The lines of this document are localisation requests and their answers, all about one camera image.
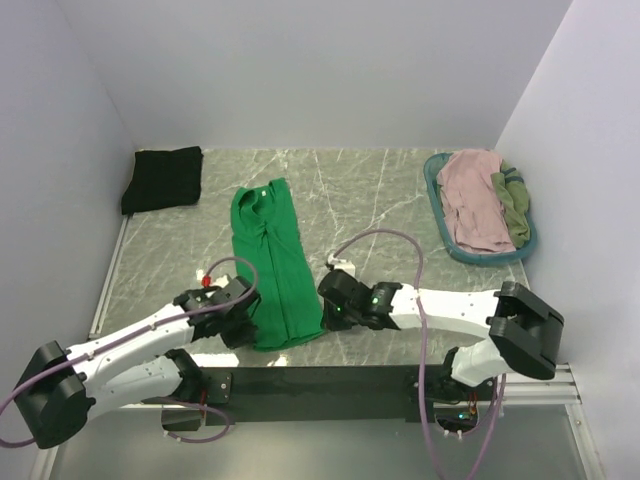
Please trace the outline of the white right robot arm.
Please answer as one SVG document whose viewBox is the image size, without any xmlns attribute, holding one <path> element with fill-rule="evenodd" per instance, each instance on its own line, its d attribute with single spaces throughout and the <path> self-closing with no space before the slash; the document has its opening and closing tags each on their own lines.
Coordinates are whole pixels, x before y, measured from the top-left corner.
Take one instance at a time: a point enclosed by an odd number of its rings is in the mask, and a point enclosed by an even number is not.
<svg viewBox="0 0 640 480">
<path fill-rule="evenodd" d="M 322 325 L 330 331 L 353 326 L 403 330 L 422 326 L 478 337 L 454 347 L 443 363 L 439 387 L 460 399 L 473 387 L 506 373 L 548 381 L 555 377 L 563 316 L 524 285 L 505 281 L 480 292 L 417 289 L 379 282 L 372 287 L 341 269 L 320 282 Z"/>
</svg>

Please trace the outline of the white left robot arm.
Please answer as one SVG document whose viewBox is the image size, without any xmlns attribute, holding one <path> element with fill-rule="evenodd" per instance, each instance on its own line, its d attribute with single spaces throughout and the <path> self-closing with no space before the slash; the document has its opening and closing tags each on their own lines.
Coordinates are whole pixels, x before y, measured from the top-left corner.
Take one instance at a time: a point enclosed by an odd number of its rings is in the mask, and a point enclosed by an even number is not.
<svg viewBox="0 0 640 480">
<path fill-rule="evenodd" d="M 147 400 L 192 405 L 208 381 L 185 346 L 221 337 L 245 342 L 260 295 L 242 276 L 186 290 L 146 318 L 112 334 L 63 348 L 40 347 L 11 394 L 31 437 L 45 450 L 71 439 L 91 420 Z"/>
</svg>

